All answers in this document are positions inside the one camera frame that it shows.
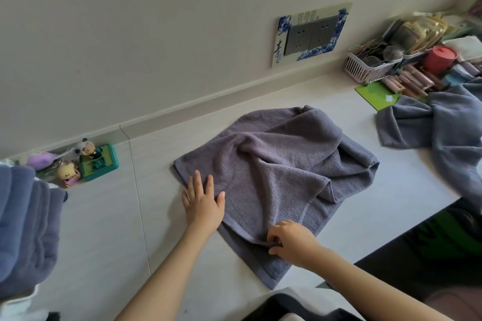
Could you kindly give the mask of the person's right hand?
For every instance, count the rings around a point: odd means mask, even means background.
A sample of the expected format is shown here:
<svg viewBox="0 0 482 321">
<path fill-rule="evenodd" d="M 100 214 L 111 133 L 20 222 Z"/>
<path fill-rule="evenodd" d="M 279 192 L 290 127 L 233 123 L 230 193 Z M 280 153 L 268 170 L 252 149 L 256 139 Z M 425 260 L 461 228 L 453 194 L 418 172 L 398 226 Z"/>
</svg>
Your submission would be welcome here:
<svg viewBox="0 0 482 321">
<path fill-rule="evenodd" d="M 284 256 L 278 256 L 283 261 L 312 272 L 322 263 L 327 252 L 306 227 L 290 220 L 271 226 L 267 240 L 283 244 Z"/>
</svg>

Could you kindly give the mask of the grey-purple towel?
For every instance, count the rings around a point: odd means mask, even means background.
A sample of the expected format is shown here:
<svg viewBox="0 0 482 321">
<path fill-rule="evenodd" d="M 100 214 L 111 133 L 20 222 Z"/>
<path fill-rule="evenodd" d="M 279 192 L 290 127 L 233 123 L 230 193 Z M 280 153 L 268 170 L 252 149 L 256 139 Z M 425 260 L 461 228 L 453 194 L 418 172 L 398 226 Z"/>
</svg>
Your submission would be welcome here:
<svg viewBox="0 0 482 321">
<path fill-rule="evenodd" d="M 311 106 L 260 110 L 238 118 L 174 160 L 184 186 L 198 170 L 226 193 L 218 228 L 232 250 L 273 290 L 290 265 L 268 254 L 270 226 L 292 220 L 317 236 L 348 197 L 370 187 L 380 162 Z"/>
</svg>

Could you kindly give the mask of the person's left forearm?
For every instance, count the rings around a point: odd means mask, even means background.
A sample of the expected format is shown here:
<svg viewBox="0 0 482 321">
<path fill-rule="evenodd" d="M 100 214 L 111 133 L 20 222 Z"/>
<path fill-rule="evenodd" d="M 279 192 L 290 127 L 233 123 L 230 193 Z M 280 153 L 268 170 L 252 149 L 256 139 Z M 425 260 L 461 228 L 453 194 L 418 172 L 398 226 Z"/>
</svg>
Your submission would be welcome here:
<svg viewBox="0 0 482 321">
<path fill-rule="evenodd" d="M 196 261 L 216 227 L 190 224 L 114 321 L 175 321 Z"/>
</svg>

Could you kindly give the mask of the person's right forearm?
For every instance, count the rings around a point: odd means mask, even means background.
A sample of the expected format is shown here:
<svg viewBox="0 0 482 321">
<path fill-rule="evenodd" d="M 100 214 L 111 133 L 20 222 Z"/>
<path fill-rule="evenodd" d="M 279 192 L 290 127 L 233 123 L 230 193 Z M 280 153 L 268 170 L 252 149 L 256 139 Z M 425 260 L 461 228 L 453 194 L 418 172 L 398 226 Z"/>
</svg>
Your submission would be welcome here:
<svg viewBox="0 0 482 321">
<path fill-rule="evenodd" d="M 363 316 L 372 321 L 453 321 L 442 313 L 321 247 L 304 268 L 322 277 Z"/>
</svg>

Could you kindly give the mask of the person's black and white top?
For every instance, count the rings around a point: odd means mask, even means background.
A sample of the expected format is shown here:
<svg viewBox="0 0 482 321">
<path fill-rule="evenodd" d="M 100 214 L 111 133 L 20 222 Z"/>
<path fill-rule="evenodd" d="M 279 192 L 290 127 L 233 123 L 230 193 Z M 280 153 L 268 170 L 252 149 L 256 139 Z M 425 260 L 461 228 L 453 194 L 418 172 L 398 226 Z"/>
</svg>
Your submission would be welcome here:
<svg viewBox="0 0 482 321">
<path fill-rule="evenodd" d="M 365 321 L 337 291 L 287 287 L 272 293 L 241 321 Z"/>
</svg>

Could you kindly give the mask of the green toy box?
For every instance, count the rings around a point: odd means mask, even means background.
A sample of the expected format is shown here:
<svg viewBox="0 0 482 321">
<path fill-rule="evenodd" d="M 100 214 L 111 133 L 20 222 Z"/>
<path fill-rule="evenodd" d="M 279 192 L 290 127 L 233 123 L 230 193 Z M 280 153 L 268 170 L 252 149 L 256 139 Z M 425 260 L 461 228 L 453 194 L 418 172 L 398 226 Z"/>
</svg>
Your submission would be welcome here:
<svg viewBox="0 0 482 321">
<path fill-rule="evenodd" d="M 80 156 L 80 172 L 85 182 L 110 173 L 118 169 L 118 166 L 116 151 L 109 143 L 95 147 L 92 154 Z"/>
</svg>

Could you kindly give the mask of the panda figurine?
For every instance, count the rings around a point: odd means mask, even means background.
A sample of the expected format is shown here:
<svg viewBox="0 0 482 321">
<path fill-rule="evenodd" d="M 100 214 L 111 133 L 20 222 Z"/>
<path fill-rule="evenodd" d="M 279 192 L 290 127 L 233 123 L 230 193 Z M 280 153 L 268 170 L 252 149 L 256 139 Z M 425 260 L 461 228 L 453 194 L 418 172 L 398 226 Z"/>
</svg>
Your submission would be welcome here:
<svg viewBox="0 0 482 321">
<path fill-rule="evenodd" d="M 88 156 L 91 159 L 99 159 L 102 157 L 102 149 L 96 147 L 92 142 L 85 137 L 81 142 L 78 142 L 74 147 L 75 157 Z"/>
</svg>

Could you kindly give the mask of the yellow-headed doll figurine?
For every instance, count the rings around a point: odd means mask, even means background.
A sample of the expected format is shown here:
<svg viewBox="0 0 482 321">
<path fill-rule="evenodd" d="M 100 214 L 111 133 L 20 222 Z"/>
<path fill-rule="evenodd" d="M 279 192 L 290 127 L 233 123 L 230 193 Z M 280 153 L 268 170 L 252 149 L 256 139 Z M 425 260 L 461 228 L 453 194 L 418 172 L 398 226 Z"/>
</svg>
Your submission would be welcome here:
<svg viewBox="0 0 482 321">
<path fill-rule="evenodd" d="M 55 173 L 56 177 L 63 182 L 65 188 L 69 188 L 77 184 L 81 178 L 79 167 L 71 161 L 63 162 Z"/>
</svg>

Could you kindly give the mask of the person's dark trousers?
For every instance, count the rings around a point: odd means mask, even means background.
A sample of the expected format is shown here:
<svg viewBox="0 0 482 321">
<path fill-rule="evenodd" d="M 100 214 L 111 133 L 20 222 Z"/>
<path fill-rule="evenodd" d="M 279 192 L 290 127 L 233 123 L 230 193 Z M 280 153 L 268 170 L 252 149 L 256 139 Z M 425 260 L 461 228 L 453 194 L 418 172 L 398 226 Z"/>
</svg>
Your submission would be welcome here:
<svg viewBox="0 0 482 321">
<path fill-rule="evenodd" d="M 419 301 L 452 288 L 482 292 L 482 207 L 461 198 L 356 265 Z"/>
</svg>

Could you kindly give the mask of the purple plush toy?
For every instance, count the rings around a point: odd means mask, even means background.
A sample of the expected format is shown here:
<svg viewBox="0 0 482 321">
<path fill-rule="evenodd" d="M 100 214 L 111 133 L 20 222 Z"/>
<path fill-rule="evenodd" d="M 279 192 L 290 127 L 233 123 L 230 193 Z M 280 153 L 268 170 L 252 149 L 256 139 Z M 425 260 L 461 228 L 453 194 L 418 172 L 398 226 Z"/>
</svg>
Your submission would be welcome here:
<svg viewBox="0 0 482 321">
<path fill-rule="evenodd" d="M 29 155 L 23 165 L 41 171 L 51 166 L 57 159 L 58 154 L 44 151 Z"/>
</svg>

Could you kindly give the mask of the stack of folded blue-grey towels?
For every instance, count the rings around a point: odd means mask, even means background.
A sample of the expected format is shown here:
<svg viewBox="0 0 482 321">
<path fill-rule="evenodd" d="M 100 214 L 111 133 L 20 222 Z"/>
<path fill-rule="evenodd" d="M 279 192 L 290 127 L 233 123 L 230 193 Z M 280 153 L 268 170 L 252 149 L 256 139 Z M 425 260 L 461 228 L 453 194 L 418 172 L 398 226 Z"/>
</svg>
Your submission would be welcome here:
<svg viewBox="0 0 482 321">
<path fill-rule="evenodd" d="M 0 299 L 33 289 L 58 260 L 68 193 L 36 179 L 28 166 L 0 165 Z"/>
</svg>

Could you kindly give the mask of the row of pink tubes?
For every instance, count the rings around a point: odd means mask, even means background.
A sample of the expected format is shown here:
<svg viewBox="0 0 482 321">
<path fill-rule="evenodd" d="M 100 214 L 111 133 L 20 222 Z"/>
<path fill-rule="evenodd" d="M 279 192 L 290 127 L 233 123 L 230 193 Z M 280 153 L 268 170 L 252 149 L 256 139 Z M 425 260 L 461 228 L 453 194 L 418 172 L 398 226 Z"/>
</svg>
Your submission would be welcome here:
<svg viewBox="0 0 482 321">
<path fill-rule="evenodd" d="M 392 93 L 422 102 L 427 101 L 429 94 L 447 88 L 447 84 L 441 78 L 426 70 L 420 63 L 406 64 L 395 69 L 381 79 L 381 83 Z"/>
</svg>

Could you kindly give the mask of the bundle of clear packets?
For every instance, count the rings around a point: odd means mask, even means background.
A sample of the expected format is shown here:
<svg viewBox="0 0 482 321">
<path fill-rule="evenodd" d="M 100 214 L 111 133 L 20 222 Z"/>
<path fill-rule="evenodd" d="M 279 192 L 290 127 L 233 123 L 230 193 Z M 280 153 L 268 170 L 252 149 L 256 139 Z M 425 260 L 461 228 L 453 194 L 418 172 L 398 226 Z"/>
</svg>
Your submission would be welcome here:
<svg viewBox="0 0 482 321">
<path fill-rule="evenodd" d="M 413 12 L 392 22 L 382 39 L 403 55 L 424 52 L 439 42 L 449 29 L 441 12 Z"/>
</svg>

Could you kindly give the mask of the white box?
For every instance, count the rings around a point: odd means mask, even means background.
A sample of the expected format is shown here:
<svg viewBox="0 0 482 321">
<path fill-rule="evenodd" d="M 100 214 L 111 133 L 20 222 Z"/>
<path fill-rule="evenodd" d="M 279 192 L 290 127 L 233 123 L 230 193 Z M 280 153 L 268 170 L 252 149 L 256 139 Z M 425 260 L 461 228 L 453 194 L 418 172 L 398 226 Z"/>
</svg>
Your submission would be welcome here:
<svg viewBox="0 0 482 321">
<path fill-rule="evenodd" d="M 458 53 L 457 61 L 479 61 L 482 59 L 482 41 L 476 36 L 465 36 L 442 42 Z"/>
</svg>

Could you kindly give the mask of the grey wall socket panel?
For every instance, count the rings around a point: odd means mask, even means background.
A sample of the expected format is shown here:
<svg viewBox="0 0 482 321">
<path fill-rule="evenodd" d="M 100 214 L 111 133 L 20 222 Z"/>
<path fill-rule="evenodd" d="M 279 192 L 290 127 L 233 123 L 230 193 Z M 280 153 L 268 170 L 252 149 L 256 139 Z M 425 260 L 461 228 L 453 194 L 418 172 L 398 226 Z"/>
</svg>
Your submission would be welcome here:
<svg viewBox="0 0 482 321">
<path fill-rule="evenodd" d="M 284 55 L 288 56 L 329 44 L 337 22 L 338 16 L 332 16 L 291 26 L 286 38 Z"/>
</svg>

